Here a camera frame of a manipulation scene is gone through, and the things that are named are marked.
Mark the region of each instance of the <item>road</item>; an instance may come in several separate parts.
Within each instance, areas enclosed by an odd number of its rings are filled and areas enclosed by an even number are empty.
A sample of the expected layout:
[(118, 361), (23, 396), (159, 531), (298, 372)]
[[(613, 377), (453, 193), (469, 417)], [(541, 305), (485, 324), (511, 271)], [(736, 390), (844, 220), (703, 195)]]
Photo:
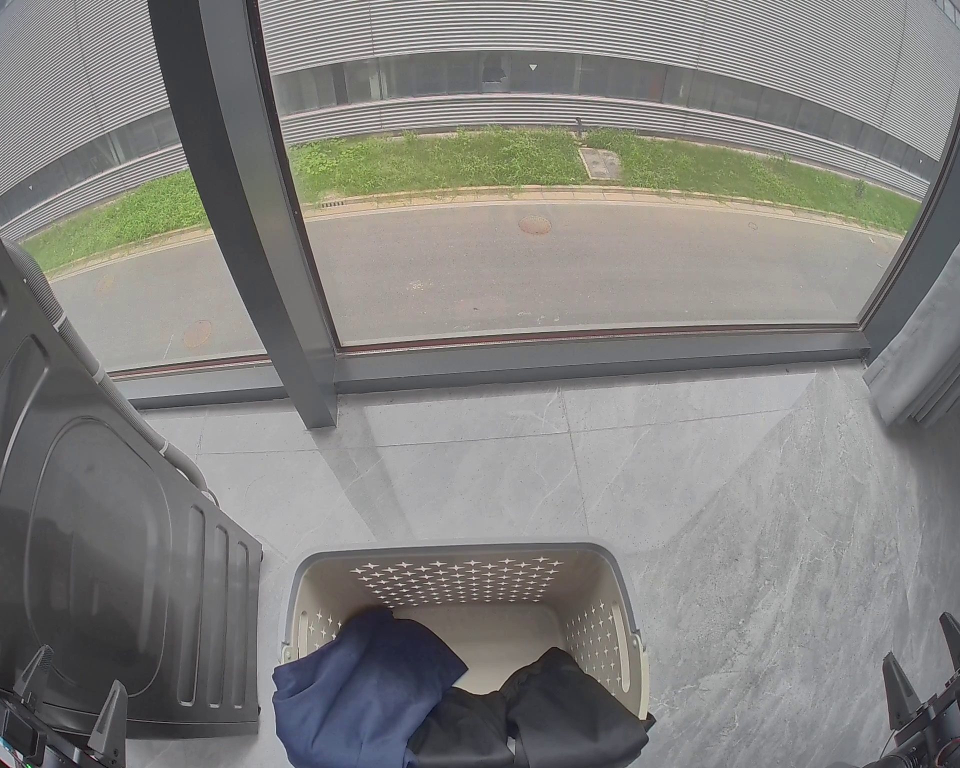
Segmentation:
[[(523, 231), (526, 217), (549, 232)], [(573, 201), (350, 213), (307, 230), (346, 344), (851, 322), (900, 243), (762, 210)], [(262, 350), (212, 239), (88, 268), (54, 289), (108, 369)]]

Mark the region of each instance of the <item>gray washing machine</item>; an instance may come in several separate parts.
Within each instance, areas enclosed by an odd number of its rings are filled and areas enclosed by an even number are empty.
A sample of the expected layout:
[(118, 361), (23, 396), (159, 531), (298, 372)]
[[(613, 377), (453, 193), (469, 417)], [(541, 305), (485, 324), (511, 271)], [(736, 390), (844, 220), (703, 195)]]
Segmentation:
[(0, 245), (0, 688), (42, 645), (36, 714), (87, 734), (114, 680), (127, 736), (257, 730), (260, 544), (94, 382)]

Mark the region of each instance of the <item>curb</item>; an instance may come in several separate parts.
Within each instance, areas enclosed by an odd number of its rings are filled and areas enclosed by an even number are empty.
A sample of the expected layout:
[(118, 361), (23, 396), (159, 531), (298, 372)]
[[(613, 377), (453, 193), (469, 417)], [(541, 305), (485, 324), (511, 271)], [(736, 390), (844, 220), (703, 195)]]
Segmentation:
[(415, 192), (386, 192), (348, 198), (331, 197), (319, 204), (302, 207), (304, 220), (324, 216), (384, 208), (417, 207), (450, 203), (483, 203), (497, 201), (609, 201), (644, 204), (702, 204), (703, 207), (731, 207), (757, 213), (778, 213), (785, 216), (820, 221), (835, 226), (903, 237), (902, 232), (881, 227), (865, 227), (854, 219), (825, 213), (800, 205), (784, 205), (769, 200), (714, 195), (708, 192), (688, 192), (682, 189), (650, 189), (645, 187), (615, 186), (612, 184), (528, 184), (517, 187), (477, 186), (466, 189), (428, 189)]
[[(767, 200), (713, 195), (707, 192), (688, 192), (681, 189), (649, 189), (644, 187), (615, 186), (612, 184), (526, 184), (523, 186), (474, 186), (467, 188), (427, 189), (413, 192), (381, 192), (355, 197), (333, 197), (317, 204), (304, 204), (300, 208), (304, 221), (317, 221), (327, 216), (339, 216), (364, 211), (387, 210), (456, 203), (496, 203), (581, 201), (612, 203), (638, 203), (648, 205), (690, 205), (693, 207), (755, 211), (766, 215), (779, 215), (808, 221), (822, 222), (834, 227), (873, 232), (888, 237), (902, 238), (903, 233), (880, 227), (864, 227), (852, 219), (829, 214), (798, 205), (784, 205)], [(109, 261), (128, 256), (163, 251), (178, 245), (186, 245), (213, 236), (209, 227), (176, 229), (155, 235), (138, 243), (118, 246), (110, 251), (97, 253), (57, 267), (46, 273), (50, 280), (71, 276), (98, 267)]]

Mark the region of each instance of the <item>utility access cover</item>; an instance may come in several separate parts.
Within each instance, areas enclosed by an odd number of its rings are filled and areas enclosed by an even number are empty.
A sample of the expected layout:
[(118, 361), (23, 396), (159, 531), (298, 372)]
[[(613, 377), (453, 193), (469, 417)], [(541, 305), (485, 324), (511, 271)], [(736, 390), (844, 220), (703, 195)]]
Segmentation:
[(620, 180), (623, 178), (623, 169), (616, 152), (610, 150), (595, 150), (592, 147), (581, 147), (580, 158), (587, 167), (591, 179)]

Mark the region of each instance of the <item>gray basket rim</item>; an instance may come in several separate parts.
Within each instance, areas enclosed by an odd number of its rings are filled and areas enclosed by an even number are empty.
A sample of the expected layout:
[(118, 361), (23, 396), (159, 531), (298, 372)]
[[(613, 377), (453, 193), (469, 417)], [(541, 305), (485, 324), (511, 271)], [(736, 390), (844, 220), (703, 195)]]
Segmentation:
[(622, 556), (618, 555), (614, 547), (612, 547), (606, 541), (591, 537), (533, 539), (529, 541), (517, 541), (516, 539), (456, 539), (430, 541), (429, 543), (419, 540), (408, 544), (404, 544), (402, 542), (391, 542), (389, 544), (364, 544), (363, 546), (345, 547), (325, 552), (314, 552), (313, 554), (307, 555), (303, 558), (303, 560), (300, 561), (300, 564), (294, 571), (293, 578), (288, 579), (286, 586), (284, 587), (284, 599), (280, 601), (281, 610), (283, 611), (281, 616), (282, 620), (279, 622), (278, 627), (279, 653), (282, 654), (282, 649), (284, 646), (293, 644), (290, 635), (290, 628), (293, 626), (294, 609), (297, 603), (297, 591), (294, 589), (294, 587), (300, 584), (303, 574), (306, 573), (307, 569), (313, 564), (323, 560), (338, 560), (341, 558), (345, 559), (368, 556), (372, 558), (377, 555), (382, 555), (384, 552), (396, 550), (403, 550), (405, 553), (410, 555), (428, 556), (431, 552), (434, 552), (438, 549), (449, 549), (451, 547), (456, 547), (459, 550), (463, 550), (464, 554), (468, 555), (471, 551), (489, 549), (493, 546), (502, 548), (505, 552), (538, 548), (562, 550), (586, 549), (600, 555), (610, 565), (617, 585), (620, 587), (620, 592), (624, 596), (623, 610), (627, 624), (630, 628), (630, 632), (631, 634), (640, 638), (641, 646), (645, 645), (645, 643), (643, 643), (642, 636), (640, 636), (640, 631), (636, 626), (636, 620), (634, 619), (635, 595), (633, 585), (623, 578), (623, 572), (620, 569), (619, 563), (619, 559)]

